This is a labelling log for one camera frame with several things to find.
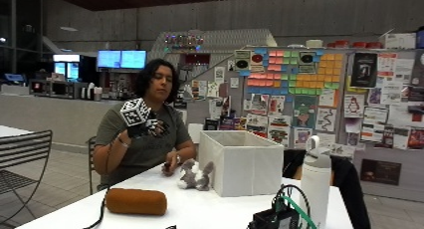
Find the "gray toy squirrel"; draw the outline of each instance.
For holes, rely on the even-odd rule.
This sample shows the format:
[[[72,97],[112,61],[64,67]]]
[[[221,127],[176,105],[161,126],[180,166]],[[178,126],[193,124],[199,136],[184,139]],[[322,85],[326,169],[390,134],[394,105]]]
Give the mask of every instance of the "gray toy squirrel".
[[[210,161],[203,170],[199,170],[199,163],[194,159],[185,161],[181,171],[178,188],[196,188],[198,191],[210,190],[210,173],[213,172],[213,162]]]

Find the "monitor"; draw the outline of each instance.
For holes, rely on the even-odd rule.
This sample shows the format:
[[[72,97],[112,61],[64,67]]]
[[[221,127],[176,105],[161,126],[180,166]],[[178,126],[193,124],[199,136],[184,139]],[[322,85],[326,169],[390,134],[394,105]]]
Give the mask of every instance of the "monitor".
[[[121,51],[98,51],[98,68],[121,68]]]
[[[79,79],[79,77],[80,77],[79,63],[68,63],[67,78],[68,79]]]
[[[146,51],[122,51],[121,68],[144,69],[146,66]]]
[[[23,75],[19,74],[4,74],[4,77],[9,82],[25,82]]]

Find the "white box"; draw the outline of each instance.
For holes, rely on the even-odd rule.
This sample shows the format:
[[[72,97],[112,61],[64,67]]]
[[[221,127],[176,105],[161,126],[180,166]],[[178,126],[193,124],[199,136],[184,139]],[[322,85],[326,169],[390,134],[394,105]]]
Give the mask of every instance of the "white box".
[[[283,145],[243,130],[201,132],[199,167],[213,161],[211,188],[222,197],[275,194]]]
[[[386,49],[415,49],[415,33],[388,33],[380,38],[380,43]]]

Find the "counter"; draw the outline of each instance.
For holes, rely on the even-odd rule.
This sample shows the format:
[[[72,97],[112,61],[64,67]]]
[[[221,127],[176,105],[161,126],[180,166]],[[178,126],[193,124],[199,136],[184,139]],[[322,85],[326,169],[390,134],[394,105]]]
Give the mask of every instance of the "counter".
[[[51,129],[53,147],[87,151],[108,109],[117,101],[83,101],[0,94],[0,124],[31,131]]]

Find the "hand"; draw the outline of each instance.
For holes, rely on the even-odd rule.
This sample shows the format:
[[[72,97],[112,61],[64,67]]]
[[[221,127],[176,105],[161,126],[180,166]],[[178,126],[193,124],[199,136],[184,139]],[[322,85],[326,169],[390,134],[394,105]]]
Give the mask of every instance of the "hand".
[[[176,151],[170,151],[168,153],[168,158],[166,158],[166,162],[162,166],[162,174],[165,176],[173,176],[174,175],[174,171],[178,168],[178,163],[177,163],[177,152]]]

